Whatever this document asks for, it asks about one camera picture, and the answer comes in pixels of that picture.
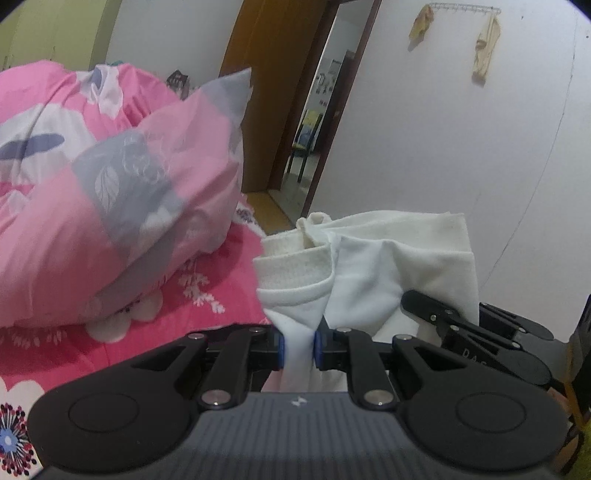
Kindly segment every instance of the yellow chair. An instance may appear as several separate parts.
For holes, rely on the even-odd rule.
[[[301,183],[301,178],[304,175],[304,168],[306,167],[306,160],[308,160],[308,155],[310,155],[310,149],[314,143],[314,137],[316,136],[316,131],[318,130],[321,121],[322,113],[314,110],[307,110],[295,135],[295,142],[291,146],[290,164],[287,167],[287,173],[289,174],[291,172],[291,165],[294,161],[295,154],[300,154],[302,156],[302,161],[300,174],[297,177],[297,183]]]

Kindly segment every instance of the cream fabric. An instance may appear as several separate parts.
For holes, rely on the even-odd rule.
[[[301,218],[295,230],[262,240],[254,260],[258,297],[285,337],[285,367],[266,390],[345,390],[338,372],[313,368],[314,332],[351,327],[390,342],[399,333],[437,343],[435,329],[400,309],[402,294],[422,291],[478,322],[474,255],[463,215],[367,212],[332,221]]]
[[[501,26],[499,25],[497,14],[492,12],[488,16],[480,35],[478,35],[478,40],[476,40],[476,56],[474,58],[474,69],[472,73],[481,82],[486,81],[492,51],[495,48],[499,36],[501,36]]]
[[[408,34],[408,38],[410,38],[411,41],[419,40],[429,29],[429,25],[431,25],[434,18],[435,16],[431,5],[425,5],[414,19],[413,27]]]

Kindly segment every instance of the hanging towel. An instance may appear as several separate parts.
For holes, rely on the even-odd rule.
[[[417,40],[419,36],[427,31],[429,25],[433,22],[433,18],[433,9],[429,4],[425,5],[414,19],[413,27],[408,34],[408,38],[410,38],[411,41]]]
[[[478,40],[476,40],[476,56],[474,58],[474,69],[473,76],[480,82],[486,81],[486,74],[488,72],[488,66],[491,62],[492,51],[495,48],[496,41],[501,35],[501,26],[497,19],[497,14],[491,12],[486,20],[486,24]]]
[[[438,343],[432,325],[400,309],[402,294],[421,291],[478,322],[478,284],[463,215],[367,212],[332,221],[312,213],[295,230],[262,240],[254,260],[258,297],[285,338],[285,365],[271,391],[346,390],[339,372],[313,367],[314,332],[350,327],[375,341],[399,333]]]

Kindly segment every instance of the black circular pad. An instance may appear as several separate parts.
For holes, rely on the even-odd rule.
[[[523,350],[504,350],[502,359],[511,366],[517,377],[532,385],[542,387],[552,380],[548,366],[535,355]]]
[[[31,409],[31,442],[43,464],[77,473],[127,471],[162,457],[185,436],[189,406],[156,372],[102,375],[62,385]]]
[[[523,405],[507,395],[476,393],[461,399],[456,406],[460,421],[482,433],[515,430],[525,420]]]
[[[75,402],[70,409],[70,420],[82,430],[109,433],[125,428],[138,413],[139,405],[133,398],[119,393],[98,393]]]
[[[487,367],[433,372],[426,380],[403,415],[418,443],[454,466],[518,471],[562,446],[566,415],[538,387]]]

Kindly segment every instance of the white wall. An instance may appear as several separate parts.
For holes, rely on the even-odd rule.
[[[340,4],[337,17],[353,25],[357,25],[363,30],[373,4],[374,0],[355,0]]]
[[[424,0],[383,1],[311,211],[464,212],[480,299],[566,340],[591,293],[591,27],[565,0],[492,3],[480,87],[483,14],[437,11],[410,51]]]
[[[123,0],[107,62],[165,79],[176,69],[199,86],[217,78],[242,0]]]
[[[343,20],[337,13],[335,26],[330,32],[330,37],[326,43],[326,49],[324,50],[322,59],[343,61],[347,50],[357,50],[357,45],[359,44],[359,39],[361,38],[362,33],[363,27],[358,27],[357,25],[353,25],[351,22]]]

